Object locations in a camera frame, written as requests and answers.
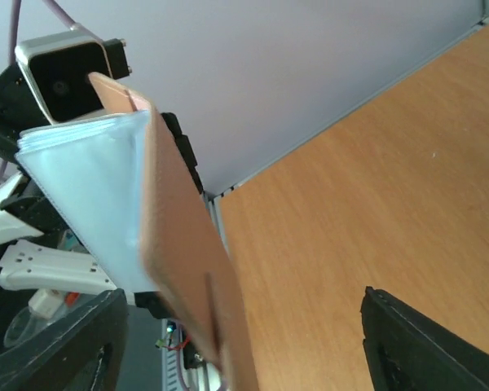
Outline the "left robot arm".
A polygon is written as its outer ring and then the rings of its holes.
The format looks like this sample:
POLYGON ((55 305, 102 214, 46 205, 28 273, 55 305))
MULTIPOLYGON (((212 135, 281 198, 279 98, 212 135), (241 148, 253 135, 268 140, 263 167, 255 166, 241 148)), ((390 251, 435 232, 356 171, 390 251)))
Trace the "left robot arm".
POLYGON ((178 266, 203 187, 188 136, 172 112, 101 72, 64 105, 45 114, 35 87, 11 77, 15 114, 10 154, 17 172, 0 185, 0 288, 66 293, 121 289, 129 304, 181 317, 169 272, 178 266))

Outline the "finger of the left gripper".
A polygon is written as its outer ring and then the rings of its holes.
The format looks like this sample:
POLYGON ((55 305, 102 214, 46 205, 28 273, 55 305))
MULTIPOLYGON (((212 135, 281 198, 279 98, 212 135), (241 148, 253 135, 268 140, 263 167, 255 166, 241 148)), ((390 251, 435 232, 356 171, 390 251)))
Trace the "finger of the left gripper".
POLYGON ((204 188, 203 184, 200 180, 200 175, 197 171, 198 162, 195 156, 195 153, 192 149, 192 145, 188 136, 182 131, 182 128, 179 124, 178 118, 172 112, 163 112, 161 117, 166 123, 170 133, 174 137, 174 141, 176 147, 178 148, 187 168, 192 177, 193 182, 196 185, 196 188, 200 194, 203 193, 204 188))

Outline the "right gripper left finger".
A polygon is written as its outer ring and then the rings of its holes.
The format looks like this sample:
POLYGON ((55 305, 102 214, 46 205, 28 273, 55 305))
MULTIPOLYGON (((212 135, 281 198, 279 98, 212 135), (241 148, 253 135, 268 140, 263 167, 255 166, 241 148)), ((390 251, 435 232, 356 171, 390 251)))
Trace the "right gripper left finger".
POLYGON ((0 390, 114 390, 127 318, 123 290, 100 293, 0 354, 0 390))

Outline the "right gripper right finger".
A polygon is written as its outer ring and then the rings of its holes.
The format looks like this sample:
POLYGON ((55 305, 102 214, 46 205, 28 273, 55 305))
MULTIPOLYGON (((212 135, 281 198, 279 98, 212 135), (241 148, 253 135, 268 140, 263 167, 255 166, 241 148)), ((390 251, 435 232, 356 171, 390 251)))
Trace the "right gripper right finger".
POLYGON ((375 390, 489 390, 489 354, 397 297, 366 287, 361 316, 375 390))

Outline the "pink card holder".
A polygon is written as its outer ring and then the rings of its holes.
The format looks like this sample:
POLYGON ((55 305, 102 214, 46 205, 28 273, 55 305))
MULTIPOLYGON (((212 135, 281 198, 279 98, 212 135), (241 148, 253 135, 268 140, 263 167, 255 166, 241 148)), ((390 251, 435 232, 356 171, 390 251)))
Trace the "pink card holder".
POLYGON ((234 266, 155 104, 110 77, 106 115, 22 133, 17 160, 119 288, 156 292, 233 390, 259 387, 234 266))

